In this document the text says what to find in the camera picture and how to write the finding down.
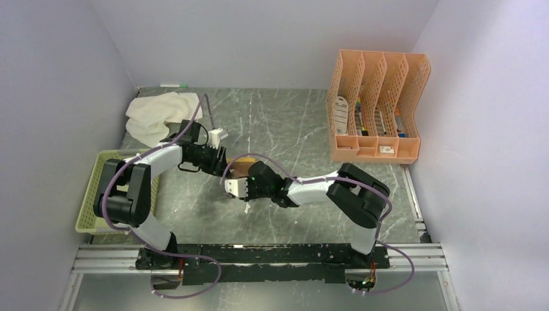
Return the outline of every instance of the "white object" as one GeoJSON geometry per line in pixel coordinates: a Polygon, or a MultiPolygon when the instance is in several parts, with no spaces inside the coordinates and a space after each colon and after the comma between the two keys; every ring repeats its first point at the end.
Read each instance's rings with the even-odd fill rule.
{"type": "Polygon", "coordinates": [[[351,248],[362,254],[369,254],[375,244],[375,232],[377,228],[364,228],[357,224],[353,224],[353,228],[351,248]]]}
{"type": "MultiPolygon", "coordinates": [[[[310,179],[337,177],[337,171],[324,176],[312,177],[312,178],[298,178],[299,181],[307,181],[310,179]]],[[[326,195],[328,188],[333,184],[333,180],[324,181],[320,183],[308,183],[301,185],[300,183],[292,183],[288,188],[288,198],[297,205],[303,205],[305,203],[312,202],[329,202],[330,198],[326,195]]]]}
{"type": "Polygon", "coordinates": [[[379,146],[379,153],[394,154],[394,148],[393,146],[379,146]]]}
{"type": "Polygon", "coordinates": [[[246,178],[226,179],[225,191],[237,198],[245,198],[248,196],[248,183],[246,178]]]}
{"type": "Polygon", "coordinates": [[[147,157],[135,162],[135,164],[143,163],[151,166],[151,179],[156,178],[163,172],[176,167],[183,159],[183,150],[180,146],[169,146],[160,149],[147,157]]]}
{"type": "Polygon", "coordinates": [[[161,251],[166,250],[166,247],[168,247],[171,233],[154,217],[153,213],[149,213],[147,219],[145,219],[138,228],[130,228],[135,235],[139,236],[141,240],[145,241],[150,246],[160,249],[161,251]]]}
{"type": "Polygon", "coordinates": [[[252,207],[252,205],[250,205],[250,203],[246,202],[246,208],[244,209],[244,214],[248,215],[248,210],[250,209],[250,207],[252,207]]]}
{"type": "Polygon", "coordinates": [[[219,143],[221,140],[227,138],[229,136],[229,133],[227,133],[227,130],[224,130],[223,128],[216,128],[215,130],[211,130],[208,132],[208,138],[209,145],[214,148],[219,148],[219,143]]]}
{"type": "Polygon", "coordinates": [[[347,117],[349,116],[349,103],[342,96],[338,96],[333,107],[333,120],[336,135],[347,134],[347,117]]]}
{"type": "MultiPolygon", "coordinates": [[[[170,133],[166,123],[189,120],[198,102],[198,95],[195,93],[170,92],[159,96],[135,98],[126,111],[129,117],[126,129],[138,141],[149,147],[156,146],[170,133]]],[[[201,117],[202,108],[196,114],[196,119],[201,117]]]]}

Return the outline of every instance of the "cable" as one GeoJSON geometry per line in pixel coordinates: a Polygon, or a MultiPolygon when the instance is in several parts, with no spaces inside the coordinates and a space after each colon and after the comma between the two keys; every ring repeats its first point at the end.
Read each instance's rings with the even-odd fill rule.
{"type": "MultiPolygon", "coordinates": [[[[152,251],[154,251],[158,254],[161,254],[161,255],[164,255],[164,256],[170,256],[170,257],[177,257],[177,258],[201,258],[201,259],[205,259],[205,260],[209,260],[209,261],[213,262],[218,267],[218,276],[216,277],[216,280],[212,284],[210,284],[210,286],[206,287],[205,289],[203,289],[201,291],[198,291],[194,294],[190,294],[190,295],[172,296],[172,295],[160,294],[157,290],[154,289],[153,283],[151,281],[152,293],[155,294],[156,296],[159,296],[159,297],[162,297],[162,298],[185,299],[185,298],[191,298],[191,297],[198,296],[200,294],[203,294],[203,293],[211,290],[215,285],[217,285],[217,283],[221,279],[221,264],[216,259],[214,259],[212,257],[209,257],[209,256],[205,256],[205,255],[177,254],[177,253],[169,253],[167,251],[157,249],[157,248],[147,244],[147,242],[143,241],[143,239],[141,239],[139,236],[137,236],[130,228],[122,228],[122,227],[115,226],[113,224],[113,222],[111,221],[111,219],[109,218],[109,215],[107,214],[107,199],[108,199],[109,194],[111,193],[117,179],[120,177],[120,175],[122,175],[122,173],[125,171],[125,169],[127,169],[130,165],[134,164],[135,162],[142,159],[143,157],[146,157],[146,156],[148,156],[148,155],[150,155],[150,154],[152,154],[152,153],[154,153],[154,152],[156,152],[156,151],[158,151],[162,148],[166,148],[167,146],[171,146],[171,145],[175,144],[185,134],[185,132],[187,132],[187,130],[190,128],[191,124],[194,122],[194,119],[196,118],[196,114],[198,113],[198,110],[200,109],[200,107],[202,105],[202,101],[204,100],[204,98],[206,99],[206,104],[208,106],[208,111],[210,111],[210,100],[208,98],[208,95],[204,94],[200,98],[200,101],[198,102],[198,105],[196,105],[196,109],[194,110],[194,113],[192,114],[192,117],[190,118],[189,123],[185,126],[183,131],[181,131],[181,133],[177,134],[177,136],[175,136],[175,138],[172,139],[168,144],[164,144],[164,145],[160,145],[160,146],[156,146],[154,148],[151,148],[151,149],[147,150],[146,152],[144,152],[143,154],[138,155],[137,157],[134,157],[134,158],[130,159],[128,162],[126,162],[124,165],[122,165],[120,170],[118,170],[116,172],[116,174],[113,176],[113,178],[111,179],[111,181],[107,185],[107,188],[105,189],[105,194],[103,195],[103,199],[101,201],[101,211],[102,211],[102,214],[103,214],[103,219],[105,220],[105,222],[107,223],[107,225],[111,229],[117,230],[117,231],[127,231],[127,232],[131,233],[131,235],[134,238],[136,238],[141,244],[143,244],[144,247],[146,247],[146,248],[148,248],[148,249],[150,249],[150,250],[152,250],[152,251]]],[[[212,126],[213,126],[213,118],[212,118],[211,113],[210,113],[210,120],[211,120],[212,126]]]]}
{"type": "Polygon", "coordinates": [[[282,167],[282,165],[275,161],[274,159],[271,159],[270,157],[267,157],[266,155],[262,155],[262,154],[257,154],[257,153],[254,153],[254,152],[249,152],[247,154],[241,154],[237,157],[235,157],[234,159],[232,159],[232,161],[227,165],[227,167],[225,168],[225,170],[223,171],[223,175],[221,177],[221,184],[223,185],[226,178],[227,178],[227,173],[229,171],[229,168],[230,166],[236,162],[237,159],[241,158],[241,157],[247,157],[247,156],[256,156],[256,157],[262,157],[268,161],[270,161],[272,164],[274,164],[276,167],[278,167],[286,176],[288,176],[289,179],[291,179],[292,181],[296,182],[296,183],[299,183],[301,185],[308,185],[310,183],[319,183],[319,182],[322,182],[322,181],[330,181],[330,180],[339,180],[339,181],[343,181],[343,182],[346,182],[346,183],[352,183],[354,185],[357,185],[359,187],[362,187],[366,190],[369,190],[371,192],[373,192],[374,194],[376,194],[377,196],[379,196],[381,199],[383,199],[383,201],[385,201],[385,203],[387,204],[387,211],[385,213],[383,213],[381,215],[381,217],[379,217],[379,221],[378,221],[378,226],[377,226],[377,229],[375,231],[375,241],[379,244],[381,244],[382,246],[385,246],[386,248],[388,249],[392,249],[398,253],[400,253],[401,255],[404,256],[404,258],[406,258],[408,260],[408,262],[410,263],[410,266],[412,267],[412,271],[410,272],[410,275],[408,276],[408,278],[406,280],[404,280],[402,283],[396,285],[396,286],[393,286],[391,288],[387,288],[387,289],[384,289],[384,290],[380,290],[380,291],[376,291],[376,292],[363,292],[363,294],[365,295],[381,295],[381,294],[386,294],[388,292],[392,292],[394,290],[397,290],[399,288],[401,288],[402,286],[408,284],[414,277],[414,274],[416,273],[416,268],[414,266],[414,263],[412,262],[412,259],[406,255],[406,253],[404,253],[403,251],[401,251],[400,249],[398,248],[395,248],[393,246],[390,246],[386,243],[383,243],[382,241],[378,240],[377,238],[379,238],[379,233],[380,233],[380,230],[381,230],[381,224],[383,223],[383,220],[389,215],[389,213],[391,213],[391,211],[393,210],[393,205],[391,203],[391,201],[389,200],[389,198],[387,198],[383,193],[379,192],[377,189],[374,189],[373,187],[371,186],[368,186],[364,183],[361,183],[360,181],[356,181],[354,179],[350,179],[350,178],[344,178],[344,177],[326,177],[326,178],[315,178],[315,179],[309,179],[309,180],[306,180],[306,181],[300,181],[299,179],[297,179],[296,177],[292,176],[287,170],[284,169],[284,167],[282,167]]]}
{"type": "Polygon", "coordinates": [[[177,279],[179,279],[180,281],[183,280],[183,258],[179,259],[179,271],[177,274],[177,279]]]}
{"type": "Polygon", "coordinates": [[[214,123],[214,115],[212,114],[212,110],[210,109],[210,101],[208,100],[208,98],[206,98],[206,102],[208,103],[208,114],[210,115],[210,125],[212,126],[212,130],[215,130],[217,127],[214,123]]]}
{"type": "Polygon", "coordinates": [[[200,147],[206,146],[210,141],[210,134],[208,133],[208,130],[206,130],[206,128],[201,123],[198,123],[198,125],[200,125],[200,128],[203,128],[204,132],[206,132],[206,142],[203,144],[197,144],[196,146],[200,146],[200,147]]]}

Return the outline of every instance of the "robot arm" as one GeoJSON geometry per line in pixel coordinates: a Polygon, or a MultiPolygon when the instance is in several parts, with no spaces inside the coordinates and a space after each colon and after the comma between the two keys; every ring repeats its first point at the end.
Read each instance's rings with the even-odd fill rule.
{"type": "MultiPolygon", "coordinates": [[[[225,190],[244,201],[270,198],[281,207],[298,207],[313,202],[332,201],[355,224],[351,246],[363,254],[369,254],[375,245],[375,232],[385,202],[366,189],[344,181],[326,180],[302,184],[290,178],[282,178],[271,167],[259,161],[253,164],[248,176],[226,179],[225,190]]],[[[338,171],[314,178],[297,178],[300,182],[311,179],[345,177],[369,185],[385,196],[390,191],[386,185],[351,163],[344,163],[338,171]]]]}
{"type": "MultiPolygon", "coordinates": [[[[188,121],[181,123],[180,130],[185,128],[188,121]]],[[[150,211],[151,207],[151,180],[163,172],[178,167],[186,172],[199,172],[221,176],[227,167],[225,148],[219,147],[219,141],[227,136],[226,131],[215,129],[208,132],[211,145],[196,144],[201,125],[191,124],[187,131],[175,145],[160,143],[166,146],[149,156],[130,165],[117,179],[116,188],[113,188],[107,199],[107,213],[113,223],[119,227],[130,227],[143,241],[156,249],[177,253],[175,235],[167,230],[150,211]],[[191,163],[195,170],[183,168],[184,163],[191,163]],[[127,191],[119,190],[119,186],[128,186],[127,191]]],[[[94,202],[94,213],[103,217],[101,202],[107,185],[115,173],[130,159],[109,159],[103,167],[97,194],[94,202]]]]}

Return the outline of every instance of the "metal frame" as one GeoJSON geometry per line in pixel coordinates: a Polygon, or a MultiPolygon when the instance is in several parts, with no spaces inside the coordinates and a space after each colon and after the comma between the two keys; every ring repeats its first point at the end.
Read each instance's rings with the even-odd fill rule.
{"type": "MultiPolygon", "coordinates": [[[[418,234],[427,232],[425,222],[421,215],[420,206],[416,197],[416,191],[412,184],[412,178],[408,167],[401,165],[402,175],[408,192],[412,212],[415,215],[418,234]]],[[[448,265],[444,252],[439,243],[417,244],[391,244],[404,251],[414,261],[416,271],[435,271],[438,274],[440,288],[448,311],[458,311],[459,304],[452,286],[448,265]]],[[[59,310],[70,311],[73,309],[76,296],[80,289],[82,277],[88,273],[109,274],[148,274],[148,275],[173,275],[177,270],[145,271],[136,270],[134,265],[137,260],[139,248],[136,245],[89,245],[80,246],[73,264],[73,270],[69,276],[69,282],[65,290],[59,310]]],[[[408,260],[401,254],[388,249],[389,263],[391,267],[386,272],[410,271],[408,260]]],[[[366,270],[346,270],[346,273],[365,273],[366,270]]]]}

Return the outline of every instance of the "small box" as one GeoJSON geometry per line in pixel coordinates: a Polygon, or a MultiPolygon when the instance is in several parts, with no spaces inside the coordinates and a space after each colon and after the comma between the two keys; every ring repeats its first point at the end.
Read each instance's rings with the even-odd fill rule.
{"type": "Polygon", "coordinates": [[[379,153],[381,154],[394,154],[393,146],[379,146],[379,153]]]}

